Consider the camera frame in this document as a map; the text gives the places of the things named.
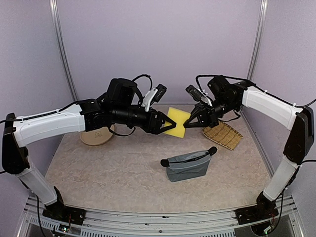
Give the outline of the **yellow sponge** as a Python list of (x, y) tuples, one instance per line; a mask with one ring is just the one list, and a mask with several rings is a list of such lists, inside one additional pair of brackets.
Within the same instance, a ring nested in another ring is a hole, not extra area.
[(176, 127), (165, 131), (164, 134), (178, 138), (184, 138), (186, 129), (184, 128), (183, 124), (190, 118), (191, 114), (180, 109), (169, 107), (167, 116), (176, 122)]

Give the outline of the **grey zip pouch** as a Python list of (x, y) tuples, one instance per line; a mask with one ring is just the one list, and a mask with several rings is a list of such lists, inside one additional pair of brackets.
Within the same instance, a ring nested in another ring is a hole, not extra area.
[(166, 168), (167, 177), (171, 182), (179, 182), (204, 176), (212, 156), (216, 153), (217, 148), (213, 146), (208, 150), (162, 159), (160, 164)]

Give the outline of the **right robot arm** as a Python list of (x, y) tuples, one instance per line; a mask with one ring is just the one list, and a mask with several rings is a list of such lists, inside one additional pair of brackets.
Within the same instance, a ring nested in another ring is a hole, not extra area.
[(315, 140), (313, 109), (309, 105), (299, 106), (287, 102), (261, 89), (251, 80), (224, 75), (208, 75), (210, 81), (207, 86), (213, 95), (210, 98), (199, 82), (200, 78), (205, 77), (196, 76), (196, 86), (189, 85), (186, 88), (196, 104), (183, 124), (185, 128), (213, 128), (228, 112), (237, 113), (246, 108), (259, 112), (287, 130), (282, 159), (261, 192), (263, 200), (252, 209), (255, 218), (263, 219), (272, 210), (270, 202), (279, 197), (295, 178), (299, 168), (306, 163), (306, 156)]

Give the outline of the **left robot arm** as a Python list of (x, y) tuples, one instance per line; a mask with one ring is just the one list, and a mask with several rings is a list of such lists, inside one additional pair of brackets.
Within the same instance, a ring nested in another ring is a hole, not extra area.
[(113, 124), (161, 134), (176, 127), (176, 122), (151, 107), (165, 92), (166, 87), (159, 84), (142, 95), (135, 80), (116, 78), (96, 99), (75, 101), (61, 109), (28, 117), (10, 113), (2, 121), (2, 167), (18, 177), (56, 218), (63, 220), (69, 215), (69, 208), (64, 205), (58, 189), (50, 185), (28, 159), (27, 145), (67, 133), (111, 128)]

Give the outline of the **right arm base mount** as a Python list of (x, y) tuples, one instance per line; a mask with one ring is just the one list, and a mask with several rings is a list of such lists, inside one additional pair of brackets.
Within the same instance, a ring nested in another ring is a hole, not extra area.
[(276, 200), (270, 201), (261, 192), (257, 199), (256, 204), (248, 207), (238, 208), (235, 210), (237, 221), (239, 225), (257, 222), (265, 219), (278, 216), (279, 212), (276, 206)]

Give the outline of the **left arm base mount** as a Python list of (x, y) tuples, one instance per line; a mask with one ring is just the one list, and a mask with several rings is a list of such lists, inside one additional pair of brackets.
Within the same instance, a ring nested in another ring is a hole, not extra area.
[(51, 205), (45, 205), (42, 215), (53, 220), (67, 222), (69, 225), (76, 224), (82, 226), (86, 215), (86, 210), (66, 206), (59, 190), (55, 186), (54, 189), (57, 194), (57, 200)]

